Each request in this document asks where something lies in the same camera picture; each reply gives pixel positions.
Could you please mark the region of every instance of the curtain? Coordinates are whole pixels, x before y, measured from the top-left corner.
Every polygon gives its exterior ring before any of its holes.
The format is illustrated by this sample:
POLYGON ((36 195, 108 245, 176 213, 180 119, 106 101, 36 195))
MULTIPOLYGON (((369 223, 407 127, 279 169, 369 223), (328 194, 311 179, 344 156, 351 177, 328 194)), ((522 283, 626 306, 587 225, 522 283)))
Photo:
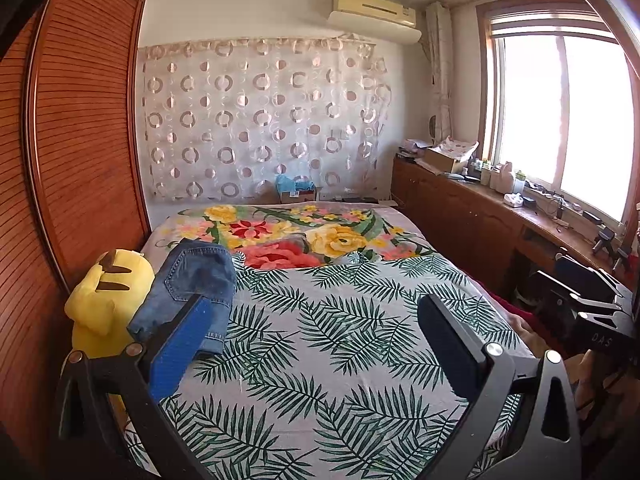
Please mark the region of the curtain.
POLYGON ((324 198, 374 193, 391 88, 373 44, 260 38, 140 54, 158 200, 260 202, 278 174, 313 181, 324 198))
POLYGON ((452 134, 451 78, 453 76, 453 34, 451 14, 440 2, 426 9, 427 52, 433 70, 434 102, 436 105, 435 138, 437 144, 452 134))

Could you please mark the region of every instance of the metal screw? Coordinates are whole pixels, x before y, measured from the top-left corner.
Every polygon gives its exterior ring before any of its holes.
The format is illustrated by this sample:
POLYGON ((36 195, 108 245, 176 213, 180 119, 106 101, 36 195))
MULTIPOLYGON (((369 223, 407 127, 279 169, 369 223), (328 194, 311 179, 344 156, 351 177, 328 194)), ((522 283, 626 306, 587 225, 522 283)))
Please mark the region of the metal screw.
POLYGON ((73 352, 71 352, 71 354, 69 354, 69 358, 67 359, 67 361, 69 361, 71 364, 76 364, 77 362, 80 362, 82 360, 82 352, 79 350, 74 350, 73 352))
POLYGON ((547 350, 546 358, 555 364, 558 364, 560 361, 562 361, 562 357, 560 357, 560 354, 555 350, 547 350))
POLYGON ((125 351, 127 355, 135 357, 136 355, 142 354, 142 345, 140 343, 131 343, 125 351))
POLYGON ((492 355, 494 357, 498 357, 498 355, 502 355, 502 347, 500 345, 498 345, 498 343, 489 343, 486 346, 486 352, 489 355, 492 355))

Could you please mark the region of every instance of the bed sheet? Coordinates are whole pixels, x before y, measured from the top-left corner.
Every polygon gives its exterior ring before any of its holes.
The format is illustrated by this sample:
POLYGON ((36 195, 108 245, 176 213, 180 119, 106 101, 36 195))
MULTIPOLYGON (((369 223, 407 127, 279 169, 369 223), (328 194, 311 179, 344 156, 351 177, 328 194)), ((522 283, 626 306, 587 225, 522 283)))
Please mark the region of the bed sheet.
MULTIPOLYGON (((412 229, 403 233, 418 236, 412 229)), ((530 355, 474 282, 419 240, 420 256, 370 261, 353 251, 348 263, 305 269, 255 269, 234 253, 225 351, 193 362, 161 402, 217 478, 413 480, 466 409, 417 325, 425 294, 482 340, 530 355)), ((511 396, 475 472, 495 459, 516 406, 511 396)), ((154 471, 133 424, 125 436, 154 471)))
POLYGON ((430 251, 417 227, 392 208, 305 202, 216 205, 185 209, 157 227, 143 248, 158 272, 182 238, 199 238, 242 252, 255 269, 321 267, 347 261, 399 260, 430 251))

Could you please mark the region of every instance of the window blind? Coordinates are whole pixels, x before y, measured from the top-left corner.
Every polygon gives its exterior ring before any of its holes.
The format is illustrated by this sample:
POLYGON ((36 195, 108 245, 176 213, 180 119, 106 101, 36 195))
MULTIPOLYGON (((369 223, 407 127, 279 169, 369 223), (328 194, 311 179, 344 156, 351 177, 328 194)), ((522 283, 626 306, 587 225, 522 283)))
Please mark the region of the window blind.
POLYGON ((553 35, 581 36, 617 43, 613 33, 593 10, 587 6, 545 4, 511 7, 489 16, 491 38, 510 36, 553 35))

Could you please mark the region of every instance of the wooden wardrobe door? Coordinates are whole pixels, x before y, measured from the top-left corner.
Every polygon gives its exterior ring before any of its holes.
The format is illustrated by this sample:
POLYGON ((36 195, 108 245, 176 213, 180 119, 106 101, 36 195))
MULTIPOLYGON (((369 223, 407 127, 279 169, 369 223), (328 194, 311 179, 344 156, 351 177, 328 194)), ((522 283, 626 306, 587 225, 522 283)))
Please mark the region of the wooden wardrobe door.
POLYGON ((135 150, 134 57, 144 0, 50 0, 30 85, 44 230, 69 288, 149 234, 135 150))
POLYGON ((22 163, 21 95, 35 22, 0 60, 0 424, 25 459, 44 470, 71 323, 32 216, 22 163))

